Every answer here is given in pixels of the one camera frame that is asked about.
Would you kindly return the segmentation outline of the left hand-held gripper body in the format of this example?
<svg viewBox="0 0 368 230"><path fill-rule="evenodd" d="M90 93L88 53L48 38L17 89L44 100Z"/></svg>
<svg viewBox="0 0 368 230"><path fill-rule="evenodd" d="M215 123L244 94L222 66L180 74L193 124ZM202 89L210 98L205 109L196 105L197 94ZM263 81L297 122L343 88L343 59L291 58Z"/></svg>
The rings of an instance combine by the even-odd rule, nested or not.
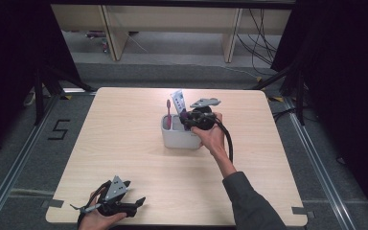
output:
<svg viewBox="0 0 368 230"><path fill-rule="evenodd" d="M124 181L118 175L115 175L112 180L108 180L102 184L89 197L84 206L74 206L74 209L80 212L80 219L94 210L97 210L106 217L113 216L117 213L126 213L128 218L133 218L138 208L132 207L133 203L122 201L127 190L128 188L125 187Z"/></svg>

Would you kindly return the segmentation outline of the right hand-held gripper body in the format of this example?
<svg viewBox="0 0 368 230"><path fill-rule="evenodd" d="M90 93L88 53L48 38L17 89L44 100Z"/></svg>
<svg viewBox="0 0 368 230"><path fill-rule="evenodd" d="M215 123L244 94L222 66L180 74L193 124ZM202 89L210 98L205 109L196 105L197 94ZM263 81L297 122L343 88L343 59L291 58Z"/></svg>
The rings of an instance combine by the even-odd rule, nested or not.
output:
<svg viewBox="0 0 368 230"><path fill-rule="evenodd" d="M186 113L185 118L191 121L192 127L198 127L203 130L211 129L216 119L211 106L219 104L220 100L216 98L199 99L190 105L192 110Z"/></svg>

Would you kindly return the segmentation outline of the white toothbrush holder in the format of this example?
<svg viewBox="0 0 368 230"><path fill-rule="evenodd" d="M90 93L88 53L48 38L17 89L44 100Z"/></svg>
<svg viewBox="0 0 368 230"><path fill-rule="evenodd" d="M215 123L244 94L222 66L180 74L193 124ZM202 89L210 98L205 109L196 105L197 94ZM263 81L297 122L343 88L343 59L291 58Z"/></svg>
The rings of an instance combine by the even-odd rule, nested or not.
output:
<svg viewBox="0 0 368 230"><path fill-rule="evenodd" d="M176 114L171 117L165 115L162 118L161 131L166 148L196 150L200 147L200 138L190 130L186 130Z"/></svg>

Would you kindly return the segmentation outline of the purple and white toothpaste tube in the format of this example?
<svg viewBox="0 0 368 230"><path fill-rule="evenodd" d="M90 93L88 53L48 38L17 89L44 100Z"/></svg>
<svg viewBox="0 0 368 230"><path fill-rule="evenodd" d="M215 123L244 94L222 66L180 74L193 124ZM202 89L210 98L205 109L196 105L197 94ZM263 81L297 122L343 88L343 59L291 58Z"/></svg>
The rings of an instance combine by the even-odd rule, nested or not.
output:
<svg viewBox="0 0 368 230"><path fill-rule="evenodd" d="M172 101L177 114L181 116L183 113L187 112L184 95L181 89L171 93Z"/></svg>

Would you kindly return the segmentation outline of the person's right hand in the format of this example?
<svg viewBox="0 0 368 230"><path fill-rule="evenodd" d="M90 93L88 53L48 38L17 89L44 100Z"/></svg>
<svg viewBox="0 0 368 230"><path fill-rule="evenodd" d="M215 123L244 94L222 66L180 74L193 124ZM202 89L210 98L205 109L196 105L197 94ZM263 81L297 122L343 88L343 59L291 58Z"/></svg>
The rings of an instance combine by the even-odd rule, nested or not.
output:
<svg viewBox="0 0 368 230"><path fill-rule="evenodd" d="M193 126L191 132L200 138L201 145L205 146L214 157L226 156L224 133L218 125L214 125L209 130L203 130Z"/></svg>

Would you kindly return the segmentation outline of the person's left hand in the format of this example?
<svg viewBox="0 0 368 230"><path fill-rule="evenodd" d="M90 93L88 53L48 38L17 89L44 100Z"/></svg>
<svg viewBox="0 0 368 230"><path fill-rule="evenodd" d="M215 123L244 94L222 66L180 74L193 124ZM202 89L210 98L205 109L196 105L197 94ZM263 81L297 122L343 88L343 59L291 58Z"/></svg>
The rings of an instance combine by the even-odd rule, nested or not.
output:
<svg viewBox="0 0 368 230"><path fill-rule="evenodd" d="M126 213L117 213L113 216L106 217L97 210L94 210L81 219L78 230L109 230L126 216Z"/></svg>

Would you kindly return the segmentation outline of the grey tape piece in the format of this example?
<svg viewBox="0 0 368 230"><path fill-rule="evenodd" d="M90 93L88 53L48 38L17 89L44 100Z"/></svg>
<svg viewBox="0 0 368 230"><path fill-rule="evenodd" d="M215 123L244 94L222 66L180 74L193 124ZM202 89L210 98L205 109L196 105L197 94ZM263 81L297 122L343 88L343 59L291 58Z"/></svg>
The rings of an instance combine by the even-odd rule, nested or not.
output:
<svg viewBox="0 0 368 230"><path fill-rule="evenodd" d="M57 199L44 200L41 203L41 207L42 208L49 208L49 207L61 208L63 203L64 203L63 200L57 200Z"/></svg>
<svg viewBox="0 0 368 230"><path fill-rule="evenodd" d="M315 219L314 211L308 211L304 207L291 207L293 215L305 215L308 219Z"/></svg>

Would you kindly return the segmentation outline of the light wooden shelf unit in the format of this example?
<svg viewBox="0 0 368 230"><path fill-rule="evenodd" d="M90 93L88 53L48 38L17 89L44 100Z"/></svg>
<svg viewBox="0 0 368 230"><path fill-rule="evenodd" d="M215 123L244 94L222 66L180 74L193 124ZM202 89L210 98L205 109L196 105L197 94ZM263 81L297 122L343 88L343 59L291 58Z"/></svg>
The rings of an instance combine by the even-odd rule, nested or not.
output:
<svg viewBox="0 0 368 230"><path fill-rule="evenodd" d="M114 60L122 57L130 32L221 35L224 61L232 61L237 35L281 35L289 10L106 5L51 6L63 31L103 31Z"/></svg>

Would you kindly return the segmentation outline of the black metal stand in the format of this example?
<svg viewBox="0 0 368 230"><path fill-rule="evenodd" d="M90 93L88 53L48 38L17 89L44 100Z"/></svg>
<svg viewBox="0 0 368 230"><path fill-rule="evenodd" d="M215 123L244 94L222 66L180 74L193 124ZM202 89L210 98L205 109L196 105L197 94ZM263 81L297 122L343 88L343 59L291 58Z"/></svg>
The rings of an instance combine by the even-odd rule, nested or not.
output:
<svg viewBox="0 0 368 230"><path fill-rule="evenodd" d="M255 86L250 87L250 90L261 90L280 79L284 79L282 86L279 89L281 95L288 97L294 93L296 96L295 113L300 125L303 126L305 124L303 116L304 76L299 64L291 63L290 66L281 70L274 76L259 82Z"/></svg>
<svg viewBox="0 0 368 230"><path fill-rule="evenodd" d="M68 81L85 92L96 92L94 88L84 83L79 74L70 75L60 69L50 65L43 65L36 69L34 74L34 95L35 95L35 125L39 125L45 115L45 105L43 102L43 87L53 96L61 96L65 94L64 88L60 85L60 81Z"/></svg>

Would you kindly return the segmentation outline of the small clutter under shelf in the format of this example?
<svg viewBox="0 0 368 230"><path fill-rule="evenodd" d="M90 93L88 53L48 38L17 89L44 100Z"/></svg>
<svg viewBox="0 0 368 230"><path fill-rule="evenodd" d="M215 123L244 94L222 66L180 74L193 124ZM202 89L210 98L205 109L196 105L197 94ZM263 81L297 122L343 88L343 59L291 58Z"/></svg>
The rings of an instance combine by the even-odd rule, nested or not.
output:
<svg viewBox="0 0 368 230"><path fill-rule="evenodd" d="M103 31L88 31L85 34L85 36L87 38L90 38L90 39L98 38L102 43L103 52L106 53L106 54L109 52L108 42L107 42L105 32L103 32Z"/></svg>

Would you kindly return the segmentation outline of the black curtain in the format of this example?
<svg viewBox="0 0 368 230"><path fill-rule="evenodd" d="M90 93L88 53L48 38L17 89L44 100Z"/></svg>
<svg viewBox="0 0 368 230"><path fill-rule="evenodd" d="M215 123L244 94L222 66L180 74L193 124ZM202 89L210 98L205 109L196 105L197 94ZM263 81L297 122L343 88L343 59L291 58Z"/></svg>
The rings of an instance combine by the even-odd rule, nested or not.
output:
<svg viewBox="0 0 368 230"><path fill-rule="evenodd" d="M41 79L81 81L51 4L46 0L0 0L0 140Z"/></svg>
<svg viewBox="0 0 368 230"><path fill-rule="evenodd" d="M317 32L302 73L321 121L368 198L368 0L295 0L272 68L297 58Z"/></svg>

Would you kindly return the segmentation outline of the metal floor rail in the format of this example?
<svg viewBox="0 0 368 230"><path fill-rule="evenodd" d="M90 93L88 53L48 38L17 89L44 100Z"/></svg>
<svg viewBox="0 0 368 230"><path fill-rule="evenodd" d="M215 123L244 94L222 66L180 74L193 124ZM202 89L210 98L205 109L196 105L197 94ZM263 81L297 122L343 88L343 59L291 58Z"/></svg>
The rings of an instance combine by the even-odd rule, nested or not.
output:
<svg viewBox="0 0 368 230"><path fill-rule="evenodd" d="M29 134L25 144L23 145L21 151L17 154L14 159L8 173L6 174L3 182L0 185L0 212L6 203L12 187L14 186L17 178L21 174L24 166L26 165L32 149L34 148L37 140L46 126L47 120L51 115L55 105L58 103L59 96L52 96L43 109L43 115L40 121L34 125L31 133Z"/></svg>
<svg viewBox="0 0 368 230"><path fill-rule="evenodd" d="M333 213L342 230L357 230L352 215L337 191L329 173L327 172L320 155L318 154L306 128L301 124L295 113L290 115L293 126L312 164L316 177L329 201Z"/></svg>

